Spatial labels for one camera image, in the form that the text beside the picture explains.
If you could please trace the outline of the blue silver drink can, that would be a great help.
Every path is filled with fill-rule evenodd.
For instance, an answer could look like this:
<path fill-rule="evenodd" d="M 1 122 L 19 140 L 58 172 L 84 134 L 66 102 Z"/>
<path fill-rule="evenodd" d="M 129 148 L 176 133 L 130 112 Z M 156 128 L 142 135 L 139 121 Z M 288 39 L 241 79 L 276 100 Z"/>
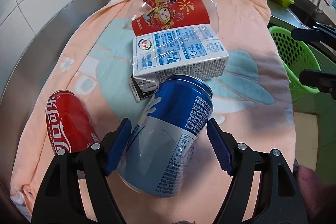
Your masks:
<path fill-rule="evenodd" d="M 204 81 L 187 75 L 156 88 L 117 168 L 128 187 L 162 198 L 179 194 L 191 149 L 213 112 L 212 97 Z"/>

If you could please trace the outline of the green plastic basket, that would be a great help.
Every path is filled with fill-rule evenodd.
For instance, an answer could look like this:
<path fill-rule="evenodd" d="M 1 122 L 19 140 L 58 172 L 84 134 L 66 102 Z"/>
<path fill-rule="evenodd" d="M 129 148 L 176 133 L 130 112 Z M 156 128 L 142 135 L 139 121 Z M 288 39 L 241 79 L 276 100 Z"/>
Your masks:
<path fill-rule="evenodd" d="M 321 70 L 310 48 L 303 41 L 294 40 L 285 28 L 272 26 L 268 30 L 287 72 L 292 102 L 307 94 L 318 94 L 317 88 L 305 86 L 299 81 L 299 74 L 304 69 Z"/>

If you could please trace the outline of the red cola can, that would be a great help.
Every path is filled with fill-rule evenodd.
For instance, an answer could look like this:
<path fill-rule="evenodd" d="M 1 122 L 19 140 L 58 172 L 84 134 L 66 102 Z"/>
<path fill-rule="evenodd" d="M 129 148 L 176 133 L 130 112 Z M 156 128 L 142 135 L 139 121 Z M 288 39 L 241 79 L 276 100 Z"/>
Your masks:
<path fill-rule="evenodd" d="M 84 151 L 100 143 L 81 100 L 69 90 L 51 94 L 46 104 L 47 134 L 54 153 Z"/>

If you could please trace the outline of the pink teal towel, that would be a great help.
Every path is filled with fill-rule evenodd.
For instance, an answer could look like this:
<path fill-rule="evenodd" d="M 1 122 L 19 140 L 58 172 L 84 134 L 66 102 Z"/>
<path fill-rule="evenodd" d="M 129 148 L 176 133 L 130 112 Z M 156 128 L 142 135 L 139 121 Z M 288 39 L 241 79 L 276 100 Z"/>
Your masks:
<path fill-rule="evenodd" d="M 61 89 L 74 92 L 88 111 L 98 137 L 115 130 L 123 118 L 136 124 L 146 101 L 137 102 L 128 80 L 133 37 L 126 13 L 136 0 L 111 0 L 75 31 L 44 81 L 24 122 L 10 179 L 10 195 L 32 211 L 54 152 L 47 136 L 45 107 Z M 213 117 L 222 130 L 256 151 L 276 148 L 294 162 L 295 129 L 288 77 L 268 31 L 266 0 L 213 0 L 219 32 L 230 56 L 221 77 L 208 80 Z M 194 147 L 179 195 L 158 198 L 137 193 L 117 173 L 108 179 L 127 223 L 212 223 L 231 182 L 221 170 L 205 131 Z"/>

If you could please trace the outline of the white blue milk carton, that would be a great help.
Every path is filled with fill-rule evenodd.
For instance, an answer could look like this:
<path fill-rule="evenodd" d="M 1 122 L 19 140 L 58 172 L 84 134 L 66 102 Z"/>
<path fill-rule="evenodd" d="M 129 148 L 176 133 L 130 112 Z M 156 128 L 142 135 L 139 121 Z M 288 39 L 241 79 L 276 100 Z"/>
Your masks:
<path fill-rule="evenodd" d="M 136 36 L 129 85 L 139 102 L 172 75 L 188 75 L 201 80 L 221 76 L 228 57 L 228 51 L 209 24 Z"/>

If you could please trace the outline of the red printed plastic cup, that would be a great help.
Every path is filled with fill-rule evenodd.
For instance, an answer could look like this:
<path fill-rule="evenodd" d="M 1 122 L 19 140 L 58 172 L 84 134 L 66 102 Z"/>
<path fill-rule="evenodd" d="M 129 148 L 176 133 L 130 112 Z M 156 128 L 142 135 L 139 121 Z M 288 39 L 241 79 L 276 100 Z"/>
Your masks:
<path fill-rule="evenodd" d="M 136 36 L 171 28 L 210 24 L 219 31 L 219 16 L 213 0 L 143 0 L 149 10 L 131 21 Z"/>

